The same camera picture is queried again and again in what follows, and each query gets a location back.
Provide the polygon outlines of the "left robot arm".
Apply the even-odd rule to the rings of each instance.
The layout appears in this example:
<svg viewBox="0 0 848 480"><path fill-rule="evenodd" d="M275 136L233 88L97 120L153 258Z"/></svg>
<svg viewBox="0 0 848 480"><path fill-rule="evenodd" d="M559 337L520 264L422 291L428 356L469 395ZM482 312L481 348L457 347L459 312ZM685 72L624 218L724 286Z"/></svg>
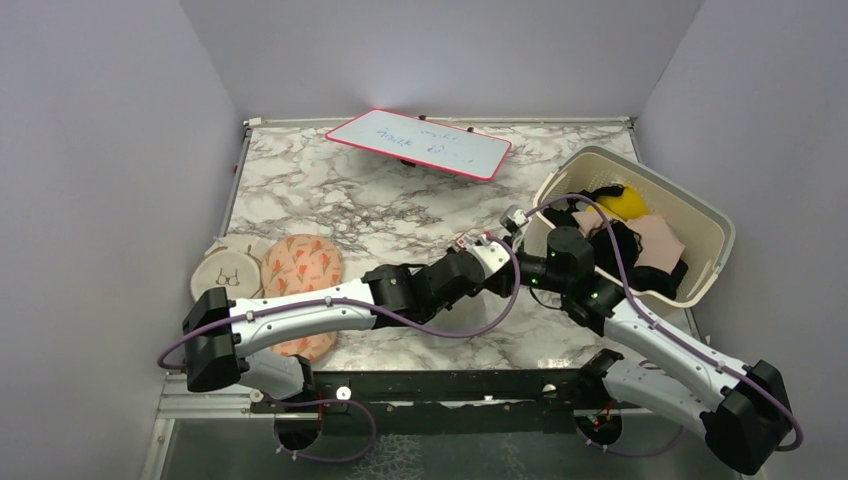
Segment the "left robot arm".
<svg viewBox="0 0 848 480"><path fill-rule="evenodd" d="M290 410L302 410L314 397L309 362L299 354L275 354L272 346L396 326L436 335L431 320L497 277L511 279L509 299L514 301L519 262L509 248L490 244L448 253L415 272L381 265L334 287L270 300L231 299L223 287L208 289L182 322L187 388L206 393L240 384L278 398Z"/></svg>

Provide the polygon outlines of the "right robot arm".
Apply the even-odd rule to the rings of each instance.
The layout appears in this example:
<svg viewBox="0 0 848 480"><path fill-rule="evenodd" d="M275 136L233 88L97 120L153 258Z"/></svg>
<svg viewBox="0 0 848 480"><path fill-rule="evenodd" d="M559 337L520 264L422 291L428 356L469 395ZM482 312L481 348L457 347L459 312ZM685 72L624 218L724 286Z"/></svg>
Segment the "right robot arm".
<svg viewBox="0 0 848 480"><path fill-rule="evenodd" d="M608 400L651 410L699 435L727 467L757 473L775 453L797 447L783 441L797 428L783 376L772 364L754 364L714 350L663 320L628 288L598 273L589 242L572 227L548 235L542 256L502 247L494 282L546 290L561 298L568 317L599 336L641 354L646 368L612 353L596 355L577 380L579 398L600 407Z"/></svg>

